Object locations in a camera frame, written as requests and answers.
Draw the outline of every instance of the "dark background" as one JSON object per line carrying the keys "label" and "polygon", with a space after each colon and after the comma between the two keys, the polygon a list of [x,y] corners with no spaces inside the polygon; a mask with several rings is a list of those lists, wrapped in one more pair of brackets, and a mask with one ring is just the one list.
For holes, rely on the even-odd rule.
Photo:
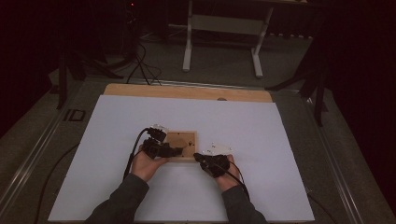
{"label": "dark background", "polygon": [[[0,136],[51,88],[48,73],[58,67],[59,37],[70,48],[104,59],[121,48],[122,1],[9,1],[0,6]],[[396,4],[349,0],[344,10],[276,8],[269,32],[315,36],[311,54],[323,54],[333,92],[378,186],[396,213]],[[260,17],[262,8],[197,5],[206,14]],[[141,19],[166,36],[167,23],[185,24],[187,1],[145,1]]]}

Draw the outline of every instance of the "floor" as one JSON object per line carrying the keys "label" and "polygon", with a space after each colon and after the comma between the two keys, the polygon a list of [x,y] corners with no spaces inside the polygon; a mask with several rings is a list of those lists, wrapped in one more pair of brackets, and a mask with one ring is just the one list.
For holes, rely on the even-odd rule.
{"label": "floor", "polygon": [[[181,69],[184,37],[183,30],[175,30],[168,41],[159,41],[155,35],[141,39],[146,49],[144,63],[153,74],[145,70],[149,82],[263,90],[292,77],[311,42],[310,39],[266,37],[260,53],[264,78],[257,79],[249,51],[255,44],[254,38],[220,35],[214,40],[208,39],[207,34],[194,34],[191,70],[185,73]],[[141,56],[145,51],[143,47],[139,48]],[[110,61],[119,59],[109,57]],[[40,192],[51,169],[80,141],[106,85],[125,83],[135,66],[136,63],[114,71],[124,79],[109,79],[87,67],[85,81],[69,78],[68,101],[63,110],[55,109],[58,96],[48,93],[0,140],[0,192],[4,194],[0,202],[1,223],[34,222]],[[57,71],[49,75],[56,83]],[[139,69],[130,83],[145,84]],[[301,82],[271,94],[308,195],[314,199],[310,198],[310,203],[316,220],[311,223],[396,223],[331,91],[325,92],[324,125],[320,128],[312,116],[315,99],[301,98],[297,92],[300,86]],[[86,111],[85,119],[64,119],[69,109]],[[50,209],[73,155],[74,151],[65,154],[54,168],[37,223],[48,223]]]}

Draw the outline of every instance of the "black hand-mounted device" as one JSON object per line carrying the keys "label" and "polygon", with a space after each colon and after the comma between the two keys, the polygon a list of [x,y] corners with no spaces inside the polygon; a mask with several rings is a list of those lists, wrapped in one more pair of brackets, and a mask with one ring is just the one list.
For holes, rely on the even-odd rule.
{"label": "black hand-mounted device", "polygon": [[168,143],[164,143],[163,140],[166,138],[165,128],[160,125],[153,125],[152,127],[145,128],[140,134],[137,136],[136,141],[134,142],[134,149],[132,150],[131,155],[129,156],[128,164],[126,165],[123,179],[129,174],[131,170],[132,161],[134,160],[134,152],[137,147],[137,143],[139,142],[140,137],[144,132],[148,132],[150,137],[143,142],[142,150],[152,159],[156,157],[164,157],[170,158],[181,155],[183,152],[182,147],[172,148]]}
{"label": "black hand-mounted device", "polygon": [[224,175],[230,169],[230,162],[227,156],[206,156],[194,153],[194,158],[199,162],[201,168],[213,178]]}

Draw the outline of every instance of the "forearm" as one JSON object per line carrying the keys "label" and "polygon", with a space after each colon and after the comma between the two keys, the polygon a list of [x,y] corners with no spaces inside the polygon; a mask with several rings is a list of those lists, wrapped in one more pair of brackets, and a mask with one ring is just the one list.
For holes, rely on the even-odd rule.
{"label": "forearm", "polygon": [[148,190],[145,181],[136,175],[128,175],[110,198],[93,210],[85,223],[133,223],[134,213]]}
{"label": "forearm", "polygon": [[230,224],[267,223],[265,217],[254,208],[240,186],[227,189],[221,194]]}

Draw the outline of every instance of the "white board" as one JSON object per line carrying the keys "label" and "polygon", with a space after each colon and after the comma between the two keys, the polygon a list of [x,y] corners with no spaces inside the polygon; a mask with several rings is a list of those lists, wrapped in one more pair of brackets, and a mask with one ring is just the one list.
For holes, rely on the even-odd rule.
{"label": "white board", "polygon": [[[49,221],[85,220],[118,187],[136,137],[153,124],[196,131],[200,150],[231,147],[268,221],[314,220],[275,104],[102,95]],[[220,191],[198,163],[167,163],[148,184],[135,221],[227,221]]]}

